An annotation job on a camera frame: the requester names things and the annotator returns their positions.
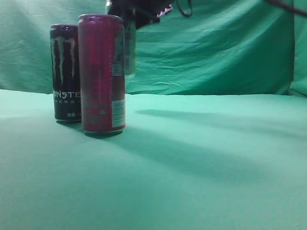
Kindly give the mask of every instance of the red can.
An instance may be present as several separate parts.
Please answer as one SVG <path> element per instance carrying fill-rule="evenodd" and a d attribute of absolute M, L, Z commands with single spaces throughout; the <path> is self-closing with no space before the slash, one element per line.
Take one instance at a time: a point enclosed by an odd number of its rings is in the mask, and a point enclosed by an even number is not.
<path fill-rule="evenodd" d="M 120 133 L 126 126 L 123 20 L 84 14 L 78 33 L 83 130 Z"/>

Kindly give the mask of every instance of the black wire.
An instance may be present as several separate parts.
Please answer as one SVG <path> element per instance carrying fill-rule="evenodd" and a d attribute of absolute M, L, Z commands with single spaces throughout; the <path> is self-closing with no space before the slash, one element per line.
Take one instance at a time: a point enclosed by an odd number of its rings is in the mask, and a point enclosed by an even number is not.
<path fill-rule="evenodd" d="M 177 6 L 178 6 L 178 9 L 179 9 L 180 13 L 182 13 L 183 16 L 191 17 L 192 14 L 193 14 L 192 0 L 188 0 L 188 5 L 189 5 L 189 8 L 190 8 L 190 10 L 191 10 L 191 13 L 185 12 L 185 11 L 181 8 L 181 6 L 179 5 L 179 1 L 177 0 Z"/>
<path fill-rule="evenodd" d="M 301 15 L 303 17 L 307 17 L 307 11 L 295 8 L 293 6 L 290 6 L 288 4 L 283 3 L 281 1 L 278 1 L 278 0 L 265 0 L 265 1 L 271 3 L 274 6 L 283 8 L 284 10 L 289 11 L 291 13 L 298 14 L 298 15 Z"/>

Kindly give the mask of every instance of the can top rim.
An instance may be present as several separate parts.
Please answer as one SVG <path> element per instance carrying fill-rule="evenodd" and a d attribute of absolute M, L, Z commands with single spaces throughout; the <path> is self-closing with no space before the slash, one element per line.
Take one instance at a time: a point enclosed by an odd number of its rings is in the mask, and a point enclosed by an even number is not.
<path fill-rule="evenodd" d="M 72 26 L 72 27 L 78 27 L 76 24 L 52 24 L 50 27 L 56 27 L 56 26 Z"/>
<path fill-rule="evenodd" d="M 123 21 L 123 19 L 121 17 L 118 17 L 116 15 L 102 14 L 102 13 L 82 14 L 82 15 L 79 16 L 79 19 L 81 19 L 83 17 L 91 17 L 91 16 L 103 16 L 103 17 L 108 17 L 108 18 L 117 18 L 117 19 L 120 19 L 121 21 Z"/>

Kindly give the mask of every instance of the wrinkled fabric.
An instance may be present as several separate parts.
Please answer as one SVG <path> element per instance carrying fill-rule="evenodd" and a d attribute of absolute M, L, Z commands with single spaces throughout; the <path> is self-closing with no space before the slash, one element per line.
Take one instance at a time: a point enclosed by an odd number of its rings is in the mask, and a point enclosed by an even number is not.
<path fill-rule="evenodd" d="M 307 1 L 295 0 L 295 7 L 307 9 Z M 290 92 L 307 97 L 307 18 L 295 17 L 295 78 Z"/>
<path fill-rule="evenodd" d="M 188 11 L 186 1 L 179 1 Z M 51 93 L 49 28 L 104 12 L 100 0 L 2 0 L 0 88 Z M 293 80 L 291 14 L 261 0 L 193 0 L 137 36 L 137 74 L 128 93 L 287 93 Z"/>

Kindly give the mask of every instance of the black can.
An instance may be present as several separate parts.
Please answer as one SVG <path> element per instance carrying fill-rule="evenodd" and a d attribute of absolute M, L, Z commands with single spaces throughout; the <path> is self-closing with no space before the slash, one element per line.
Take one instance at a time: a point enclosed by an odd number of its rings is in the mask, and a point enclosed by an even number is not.
<path fill-rule="evenodd" d="M 78 25 L 51 25 L 50 47 L 55 119 L 80 122 Z"/>

